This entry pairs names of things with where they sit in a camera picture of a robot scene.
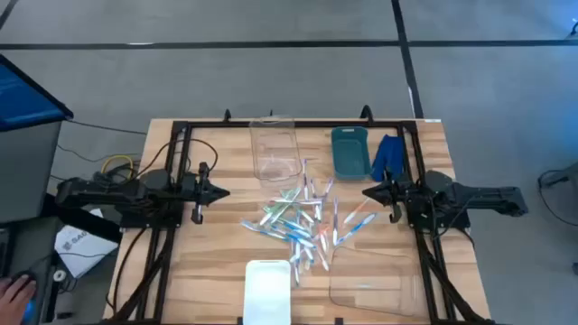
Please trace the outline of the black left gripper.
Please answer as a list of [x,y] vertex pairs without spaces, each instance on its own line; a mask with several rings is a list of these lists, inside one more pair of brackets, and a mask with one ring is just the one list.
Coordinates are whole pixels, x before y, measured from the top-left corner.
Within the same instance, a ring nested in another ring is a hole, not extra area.
[[[229,196],[228,190],[208,183],[209,170],[208,164],[201,162],[197,173],[186,172],[182,176],[181,195],[184,201],[195,204],[191,214],[191,221],[195,224],[203,222],[204,207]],[[211,192],[217,193],[212,194],[210,199],[207,185]]]

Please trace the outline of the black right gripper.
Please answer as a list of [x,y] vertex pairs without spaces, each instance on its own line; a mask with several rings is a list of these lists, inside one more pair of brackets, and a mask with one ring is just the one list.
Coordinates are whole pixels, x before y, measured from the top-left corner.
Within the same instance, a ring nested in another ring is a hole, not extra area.
[[[386,202],[383,195],[375,193],[384,188],[386,192]],[[367,188],[362,192],[366,197],[379,203],[385,202],[384,205],[391,208],[389,221],[392,224],[397,223],[402,217],[400,205],[405,207],[406,216],[409,219],[419,216],[422,212],[422,201],[420,200],[419,188],[412,182],[387,181],[386,187],[385,183],[382,182],[378,185]]]

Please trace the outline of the blue cloth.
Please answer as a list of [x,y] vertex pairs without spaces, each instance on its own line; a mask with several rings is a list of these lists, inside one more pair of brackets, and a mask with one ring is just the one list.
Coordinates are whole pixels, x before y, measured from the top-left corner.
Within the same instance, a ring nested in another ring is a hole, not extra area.
[[404,146],[402,138],[385,135],[378,146],[378,151],[371,165],[370,176],[374,181],[382,182],[386,179],[387,173],[397,178],[403,172]]

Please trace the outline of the teal plastic basket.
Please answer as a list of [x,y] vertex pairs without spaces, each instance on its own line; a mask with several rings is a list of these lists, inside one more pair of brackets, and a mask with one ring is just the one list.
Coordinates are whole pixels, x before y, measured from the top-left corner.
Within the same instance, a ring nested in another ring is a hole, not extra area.
[[371,172],[368,131],[361,126],[341,126],[331,131],[335,177],[340,181],[362,181]]

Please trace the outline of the small clear plastic bin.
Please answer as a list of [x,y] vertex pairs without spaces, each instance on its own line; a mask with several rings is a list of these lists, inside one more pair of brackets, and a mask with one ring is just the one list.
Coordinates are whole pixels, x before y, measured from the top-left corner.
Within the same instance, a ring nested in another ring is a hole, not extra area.
[[254,174],[260,181],[288,181],[302,172],[295,121],[264,116],[249,123]]

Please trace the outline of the large clear plastic bin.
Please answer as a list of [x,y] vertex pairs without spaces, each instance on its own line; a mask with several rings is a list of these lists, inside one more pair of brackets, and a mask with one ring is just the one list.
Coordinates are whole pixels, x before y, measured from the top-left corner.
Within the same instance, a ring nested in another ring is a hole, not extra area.
[[421,314],[415,261],[405,255],[337,248],[331,257],[330,300],[398,316]]

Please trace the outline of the white plastic bin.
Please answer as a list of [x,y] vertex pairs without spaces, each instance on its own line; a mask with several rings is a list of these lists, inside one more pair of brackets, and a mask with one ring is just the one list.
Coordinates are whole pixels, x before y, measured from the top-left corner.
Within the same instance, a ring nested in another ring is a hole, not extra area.
[[291,325],[292,268],[286,260],[247,263],[244,325]]

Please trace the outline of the white printed paper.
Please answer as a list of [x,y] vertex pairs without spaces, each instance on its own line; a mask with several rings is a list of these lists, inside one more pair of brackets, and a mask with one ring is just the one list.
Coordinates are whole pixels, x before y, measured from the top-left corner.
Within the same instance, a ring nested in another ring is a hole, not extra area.
[[119,225],[104,218],[101,209],[54,207],[53,214],[64,224],[54,249],[75,278],[118,248]]

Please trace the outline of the gray stand leg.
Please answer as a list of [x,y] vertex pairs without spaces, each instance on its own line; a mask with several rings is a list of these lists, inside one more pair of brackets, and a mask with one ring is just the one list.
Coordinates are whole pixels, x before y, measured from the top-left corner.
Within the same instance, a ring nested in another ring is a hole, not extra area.
[[578,178],[578,162],[561,170],[544,172],[544,174],[538,178],[538,187],[540,189],[550,188],[558,183],[570,181],[573,178]]

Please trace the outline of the black desk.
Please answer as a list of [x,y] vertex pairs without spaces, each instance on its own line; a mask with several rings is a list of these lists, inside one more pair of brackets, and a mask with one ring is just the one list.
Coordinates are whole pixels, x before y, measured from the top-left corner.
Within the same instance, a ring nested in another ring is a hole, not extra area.
[[53,311],[57,288],[52,280],[58,257],[54,252],[56,235],[64,225],[53,214],[53,196],[45,197],[37,218],[0,224],[0,277],[22,271],[37,277],[36,310],[29,325],[39,325]]

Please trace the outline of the computer monitor with blue screen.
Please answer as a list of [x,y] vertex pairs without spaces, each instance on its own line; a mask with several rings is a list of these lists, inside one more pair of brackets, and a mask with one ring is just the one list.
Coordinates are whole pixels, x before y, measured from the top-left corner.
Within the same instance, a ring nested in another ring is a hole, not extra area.
[[0,132],[73,118],[62,102],[0,54]]

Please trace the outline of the black computer mouse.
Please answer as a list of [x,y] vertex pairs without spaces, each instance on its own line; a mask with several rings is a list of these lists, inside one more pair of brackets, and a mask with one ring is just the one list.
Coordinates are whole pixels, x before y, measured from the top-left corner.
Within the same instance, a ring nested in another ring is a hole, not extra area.
[[[29,282],[37,283],[37,277],[36,277],[34,272],[22,271],[22,272],[20,272],[19,277],[22,277],[25,275],[27,276],[27,282],[24,285],[28,284]],[[29,325],[31,320],[34,318],[34,314],[35,314],[35,310],[36,310],[36,296],[37,296],[37,291],[34,291],[30,300],[26,303],[26,306],[24,309],[24,314],[23,314],[23,319],[21,320],[20,325]]]

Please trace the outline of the person's hand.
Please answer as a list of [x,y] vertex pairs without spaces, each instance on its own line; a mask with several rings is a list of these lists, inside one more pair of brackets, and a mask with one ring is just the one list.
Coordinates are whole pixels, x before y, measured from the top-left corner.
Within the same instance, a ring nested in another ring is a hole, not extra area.
[[36,281],[29,275],[16,280],[0,279],[0,325],[21,325],[26,306],[36,292]]

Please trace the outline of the black metal table frame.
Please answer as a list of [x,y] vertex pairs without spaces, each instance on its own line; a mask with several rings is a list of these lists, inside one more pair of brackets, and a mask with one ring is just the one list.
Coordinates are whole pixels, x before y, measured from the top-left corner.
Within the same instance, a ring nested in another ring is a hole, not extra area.
[[[204,220],[195,225],[191,220],[194,204],[185,206],[181,227],[174,235],[168,282],[164,293],[162,324],[236,324],[243,313],[243,296],[246,264],[250,260],[289,258],[291,250],[287,243],[258,235],[241,227],[243,218],[257,220],[264,216],[262,206],[270,196],[260,188],[253,173],[253,158],[248,125],[249,119],[231,119],[223,127],[214,118],[202,119],[153,119],[144,143],[142,164],[148,164],[162,145],[169,142],[172,127],[177,122],[192,122],[193,138],[206,141],[219,154],[216,167],[210,172],[211,183],[230,191],[231,195],[203,208]],[[445,139],[443,124],[420,119],[377,120],[372,126],[363,119],[297,119],[295,132],[299,152],[308,160],[308,173],[315,178],[319,191],[333,175],[331,158],[331,130],[346,125],[361,125],[368,129],[368,145],[371,154],[383,135],[396,135],[396,126],[377,126],[377,123],[400,122],[407,127],[415,125],[418,132],[424,166],[455,176],[452,159]],[[345,218],[363,201],[361,191],[373,186],[369,181],[358,183],[336,181],[331,197],[340,200],[340,218]],[[395,224],[388,224],[388,208],[378,203],[368,203],[363,212],[380,212],[378,219],[345,242],[345,247],[358,249],[361,253],[406,256],[412,258],[419,269],[415,248],[415,233],[406,217]],[[121,305],[130,298],[141,282],[151,243],[152,230],[146,230],[136,240],[125,263],[118,289],[115,283],[126,250],[139,229],[124,232],[117,255],[117,265],[110,286],[109,300],[114,302],[117,293],[117,314]],[[450,230],[441,237],[444,261],[448,275],[466,302],[480,316],[490,318],[489,305],[480,279],[475,252],[471,241],[460,231]],[[300,286],[292,289],[292,322],[295,324],[333,324],[343,319],[350,324],[429,324],[425,304],[421,271],[410,271],[416,276],[417,316],[362,310],[340,306],[330,300],[330,273],[321,262],[311,266],[300,275]]]

